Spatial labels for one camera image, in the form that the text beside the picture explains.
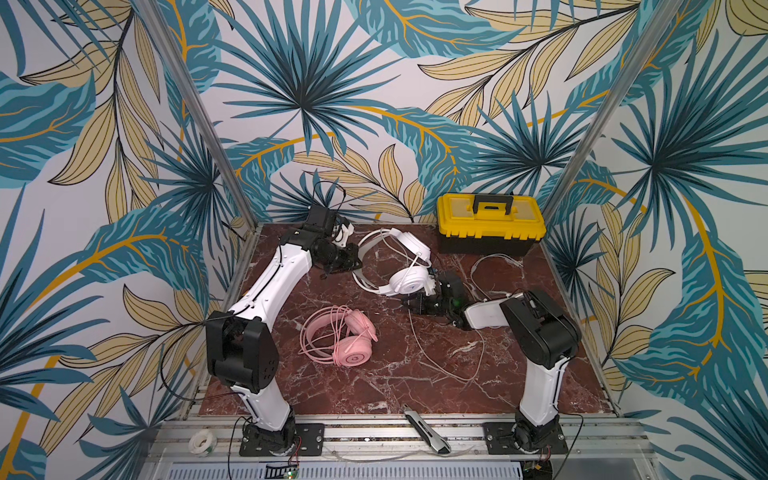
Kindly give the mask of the white grey headphones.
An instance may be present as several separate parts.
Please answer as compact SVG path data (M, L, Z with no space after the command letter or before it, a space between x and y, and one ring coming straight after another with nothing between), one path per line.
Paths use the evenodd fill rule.
M397 228L382 228L365 235L358 245L358 259L386 247L403 261L400 268L389 274L384 283L368 279L362 267L353 271L354 280L362 290L386 297L408 296L417 293L436 293L436 280L432 273L431 250L413 233Z

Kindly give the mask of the pink headphones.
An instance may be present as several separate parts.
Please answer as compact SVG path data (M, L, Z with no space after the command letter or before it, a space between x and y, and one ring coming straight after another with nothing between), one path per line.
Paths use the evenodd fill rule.
M378 334L361 311L346 305L324 307L302 325L301 353L312 362L338 367L357 367L372 356Z

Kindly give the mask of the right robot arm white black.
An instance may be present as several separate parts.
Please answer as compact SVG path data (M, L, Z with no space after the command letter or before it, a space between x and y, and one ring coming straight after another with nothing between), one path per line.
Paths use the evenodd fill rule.
M442 273L435 293L420 290L406 295L402 304L411 314L445 317L465 330L508 327L526 357L516 430L531 442L556 430L564 372L579 351L581 331L548 292L531 289L471 302L459 277Z

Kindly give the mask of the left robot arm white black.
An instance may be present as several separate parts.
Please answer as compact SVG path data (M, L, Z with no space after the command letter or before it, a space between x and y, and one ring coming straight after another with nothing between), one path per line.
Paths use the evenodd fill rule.
M275 380L280 357L272 337L289 295L314 267L335 274L361 266L355 243L294 230L244 296L205 322L208 373L241 396L259 429L281 431L292 415Z

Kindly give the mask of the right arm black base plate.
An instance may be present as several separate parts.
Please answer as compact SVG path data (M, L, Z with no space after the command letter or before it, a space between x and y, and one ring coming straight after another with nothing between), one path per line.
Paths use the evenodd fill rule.
M490 455L565 454L568 446L558 418L542 426L521 422L486 422L483 438Z

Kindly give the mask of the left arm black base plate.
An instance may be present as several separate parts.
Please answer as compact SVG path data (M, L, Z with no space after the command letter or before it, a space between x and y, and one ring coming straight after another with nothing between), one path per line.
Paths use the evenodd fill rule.
M280 431L269 431L247 424L242 429L239 447L241 457L269 457L298 454L303 457L318 457L324 445L325 425L323 423L287 423Z

